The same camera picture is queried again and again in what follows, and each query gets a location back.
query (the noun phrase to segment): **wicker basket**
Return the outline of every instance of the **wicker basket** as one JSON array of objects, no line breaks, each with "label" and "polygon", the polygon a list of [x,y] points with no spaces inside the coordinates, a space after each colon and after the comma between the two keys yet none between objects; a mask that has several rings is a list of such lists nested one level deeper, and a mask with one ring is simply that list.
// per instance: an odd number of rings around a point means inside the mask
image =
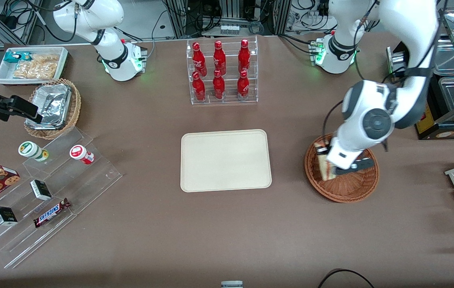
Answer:
[{"label": "wicker basket", "polygon": [[[325,135],[325,138],[330,141],[332,134]],[[322,136],[314,140],[305,154],[305,173],[314,188],[328,199],[341,203],[358,202],[373,193],[377,187],[380,172],[377,159],[371,150],[364,150],[359,158],[373,159],[375,162],[373,167],[323,181],[314,147],[315,142],[322,140]]]},{"label": "wicker basket", "polygon": [[[28,133],[30,133],[31,136],[43,138],[46,140],[53,140],[56,137],[58,137],[61,133],[63,133],[65,130],[75,126],[77,119],[79,118],[79,109],[81,109],[81,96],[79,95],[79,91],[77,91],[76,86],[74,84],[72,84],[72,82],[70,82],[66,79],[58,79],[58,80],[51,81],[51,82],[48,82],[48,83],[45,83],[42,85],[47,86],[47,85],[56,85],[56,84],[66,84],[72,89],[71,102],[69,104],[68,114],[67,114],[67,122],[66,122],[65,126],[60,130],[35,130],[35,129],[29,128],[28,126],[26,126],[26,124],[24,124],[24,128],[26,129],[26,131]],[[35,91],[33,91],[33,93],[31,93],[30,102],[33,101],[33,97],[35,96]]]}]

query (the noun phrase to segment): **red bottle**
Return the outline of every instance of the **red bottle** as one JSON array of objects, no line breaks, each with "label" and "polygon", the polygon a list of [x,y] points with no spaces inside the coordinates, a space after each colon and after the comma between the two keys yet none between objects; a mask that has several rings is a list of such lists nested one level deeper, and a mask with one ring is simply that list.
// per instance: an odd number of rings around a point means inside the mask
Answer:
[{"label": "red bottle", "polygon": [[238,79],[238,100],[245,101],[249,96],[249,80],[247,79],[247,71],[243,70],[239,73]]},{"label": "red bottle", "polygon": [[225,60],[225,52],[222,49],[222,41],[215,41],[215,54],[213,54],[215,61],[215,69],[218,69],[222,76],[227,73],[227,62]]},{"label": "red bottle", "polygon": [[249,41],[246,39],[241,40],[241,49],[238,54],[238,70],[241,73],[243,70],[250,68],[250,51]]},{"label": "red bottle", "polygon": [[192,73],[193,77],[193,93],[195,94],[195,97],[198,102],[204,102],[205,101],[205,86],[204,82],[202,79],[200,79],[200,75],[198,74],[197,71],[193,71]]},{"label": "red bottle", "polygon": [[195,71],[200,73],[200,76],[205,77],[207,75],[207,69],[205,67],[204,53],[200,51],[200,45],[197,42],[193,43],[192,47],[193,47],[193,65],[195,66]]},{"label": "red bottle", "polygon": [[215,88],[215,97],[222,100],[225,96],[225,81],[223,80],[220,70],[215,70],[215,78],[213,79],[213,86]]}]

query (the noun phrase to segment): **clear acrylic shelf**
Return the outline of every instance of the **clear acrylic shelf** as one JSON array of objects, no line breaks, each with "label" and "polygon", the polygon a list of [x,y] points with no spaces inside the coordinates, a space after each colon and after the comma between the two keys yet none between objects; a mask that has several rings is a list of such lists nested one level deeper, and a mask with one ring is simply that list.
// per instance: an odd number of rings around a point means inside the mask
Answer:
[{"label": "clear acrylic shelf", "polygon": [[[238,53],[241,48],[241,40],[247,39],[249,41],[250,50],[250,68],[247,71],[247,78],[249,79],[249,94],[247,100],[238,100]],[[213,71],[215,65],[213,62],[213,54],[215,52],[214,42],[216,40],[222,41],[223,51],[225,51],[225,58],[227,60],[227,73],[223,76],[225,80],[225,97],[223,100],[218,100],[214,96],[213,88]],[[200,50],[205,56],[205,66],[207,68],[207,75],[202,77],[205,84],[205,102],[198,102],[193,93],[193,78],[192,73],[195,70],[193,66],[193,49],[192,43],[198,42]],[[203,38],[187,41],[186,60],[188,70],[188,81],[190,83],[190,99],[192,104],[255,104],[259,99],[258,90],[258,44],[256,37],[233,37],[233,38]]]},{"label": "clear acrylic shelf", "polygon": [[[46,161],[28,159],[17,170],[21,180],[0,198],[0,206],[12,208],[18,221],[14,226],[0,226],[0,261],[4,268],[20,264],[122,177],[91,142],[92,138],[79,129],[71,129],[44,147],[49,151]],[[85,146],[94,154],[92,164],[70,158],[68,151],[75,144]],[[50,201],[35,198],[30,186],[33,179],[46,182],[52,195]],[[33,219],[64,198],[72,206],[35,228]]]}]

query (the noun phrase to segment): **brown tablecloth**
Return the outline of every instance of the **brown tablecloth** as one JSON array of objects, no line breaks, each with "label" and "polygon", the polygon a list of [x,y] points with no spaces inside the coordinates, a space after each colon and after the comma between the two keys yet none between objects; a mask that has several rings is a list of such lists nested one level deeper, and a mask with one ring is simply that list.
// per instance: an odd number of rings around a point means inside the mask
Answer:
[{"label": "brown tablecloth", "polygon": [[[0,266],[0,287],[205,288],[235,279],[247,288],[311,287],[333,268],[356,270],[376,287],[454,287],[454,190],[443,174],[454,168],[454,140],[420,142],[414,128],[395,130],[388,153],[373,148],[375,193],[331,202],[308,182],[303,157],[327,111],[359,80],[355,67],[331,75],[277,37],[258,40],[259,103],[225,107],[190,104],[186,41],[158,42],[147,72],[128,82],[112,80],[92,46],[67,46],[64,76],[82,97],[77,126],[126,175],[17,268]],[[362,74],[381,80],[385,48],[397,42],[364,36]],[[0,87],[24,97],[32,90]],[[22,122],[0,122],[7,167],[25,160],[16,152],[22,141],[46,144]],[[327,129],[341,122],[333,113]],[[267,132],[271,186],[181,191],[181,137],[241,129]]]}]

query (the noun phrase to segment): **aluminum foil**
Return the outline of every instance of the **aluminum foil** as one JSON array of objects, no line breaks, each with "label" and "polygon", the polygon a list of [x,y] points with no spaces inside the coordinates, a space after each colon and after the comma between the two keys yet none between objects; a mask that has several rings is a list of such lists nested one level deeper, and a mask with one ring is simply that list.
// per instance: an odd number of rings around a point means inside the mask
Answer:
[{"label": "aluminum foil", "polygon": [[35,130],[59,130],[65,126],[68,106],[71,102],[72,89],[65,84],[39,87],[33,96],[33,104],[42,115],[42,122],[37,124],[26,120],[26,125]]}]

